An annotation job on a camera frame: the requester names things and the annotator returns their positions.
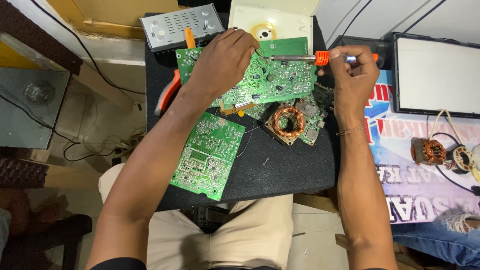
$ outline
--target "workbench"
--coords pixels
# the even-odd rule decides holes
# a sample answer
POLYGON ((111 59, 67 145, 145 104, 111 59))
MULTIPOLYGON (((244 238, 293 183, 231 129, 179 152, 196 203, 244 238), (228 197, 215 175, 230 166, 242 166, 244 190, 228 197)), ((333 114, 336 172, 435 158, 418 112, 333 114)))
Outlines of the workbench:
MULTIPOLYGON (((224 28, 227 29, 228 13, 219 13, 219 17, 224 28)), ((313 51, 326 50, 322 32, 315 17, 313 24, 313 51)), ((160 65, 155 60, 147 42, 145 42, 145 64, 146 130, 148 132, 158 122, 159 118, 154 115, 158 97, 162 89, 173 79, 175 68, 160 65)), ((207 112, 220 116, 216 108, 209 108, 207 112)), ((245 126, 246 131, 263 124, 247 115, 240 117, 237 114, 231 114, 224 118, 245 126)), ((339 164, 339 140, 335 136, 337 130, 335 118, 331 115, 326 120, 325 128, 320 130, 313 147, 301 140, 297 140, 292 146, 281 145, 262 127, 245 133, 238 153, 241 153, 246 146, 247 148, 242 155, 235 158, 219 202, 207 198, 205 194, 195 194, 169 185, 157 211, 330 188, 335 185, 339 164)))

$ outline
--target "beige pants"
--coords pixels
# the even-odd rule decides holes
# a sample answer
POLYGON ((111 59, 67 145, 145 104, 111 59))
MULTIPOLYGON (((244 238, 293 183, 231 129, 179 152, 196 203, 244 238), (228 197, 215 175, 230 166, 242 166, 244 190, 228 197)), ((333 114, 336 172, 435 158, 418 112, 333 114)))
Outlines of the beige pants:
MULTIPOLYGON (((123 164, 99 181, 105 202, 123 164)), ((220 266, 287 268, 292 242, 293 195, 242 201, 227 222, 205 234, 178 210, 156 212, 149 225, 148 270, 205 270, 220 266)))

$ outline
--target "circuit board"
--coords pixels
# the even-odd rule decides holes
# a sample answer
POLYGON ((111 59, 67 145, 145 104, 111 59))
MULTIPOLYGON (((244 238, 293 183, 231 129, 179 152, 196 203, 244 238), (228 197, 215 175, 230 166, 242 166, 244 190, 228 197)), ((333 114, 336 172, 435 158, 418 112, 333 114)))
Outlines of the circuit board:
POLYGON ((245 127, 204 112, 187 139, 170 184, 219 201, 245 127))
MULTIPOLYGON (((187 83, 203 48, 178 49, 177 63, 182 85, 187 83)), ((307 55, 306 37, 260 41, 260 48, 252 55, 243 79, 219 97, 211 107, 219 106, 220 99, 228 105, 253 102, 255 104, 281 101, 307 95, 316 81, 316 66, 305 61, 272 61, 263 59, 272 55, 307 55)))
MULTIPOLYGON (((301 139, 304 143, 313 146, 316 141, 316 137, 320 128, 323 128, 324 125, 324 117, 326 112, 324 112, 325 103, 327 102, 329 94, 333 93, 333 89, 324 87, 322 85, 316 85, 315 89, 309 94, 300 99, 288 99, 281 101, 282 103, 285 102, 290 106, 295 106, 298 102, 308 102, 318 109, 312 115, 308 115, 306 113, 303 114, 305 118, 305 131, 299 135, 299 139, 301 139)), ((270 102, 266 104, 258 104, 252 108, 248 108, 243 110, 245 114, 265 122, 270 115, 272 115, 276 109, 280 106, 279 102, 270 102)), ((283 129, 287 127, 288 120, 284 117, 279 119, 278 125, 283 129)))

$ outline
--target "grey metal panel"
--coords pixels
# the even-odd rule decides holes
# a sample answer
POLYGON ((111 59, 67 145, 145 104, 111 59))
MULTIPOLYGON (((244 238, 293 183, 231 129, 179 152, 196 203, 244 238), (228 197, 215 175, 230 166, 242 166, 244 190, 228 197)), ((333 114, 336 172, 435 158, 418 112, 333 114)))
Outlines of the grey metal panel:
MULTIPOLYGON (((0 68, 0 93, 40 122, 54 126, 69 78, 69 72, 0 68), (24 93, 29 85, 40 80, 50 82, 55 96, 48 104, 35 105, 27 101, 24 93)), ((0 146, 47 149, 51 136, 50 129, 0 99, 0 146)))
POLYGON ((189 27, 193 37, 204 37, 224 31, 213 4, 141 18, 148 45, 152 51, 164 50, 168 44, 185 40, 189 27))

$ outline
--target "ripped jeans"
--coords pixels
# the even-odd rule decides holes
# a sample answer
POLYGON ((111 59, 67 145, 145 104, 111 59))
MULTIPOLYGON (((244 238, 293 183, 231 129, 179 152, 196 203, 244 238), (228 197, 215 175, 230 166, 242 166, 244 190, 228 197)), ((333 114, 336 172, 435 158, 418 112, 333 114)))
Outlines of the ripped jeans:
POLYGON ((466 233, 466 218, 479 216, 463 214, 446 220, 392 225, 394 242, 444 261, 461 266, 458 269, 480 270, 480 229, 466 233))

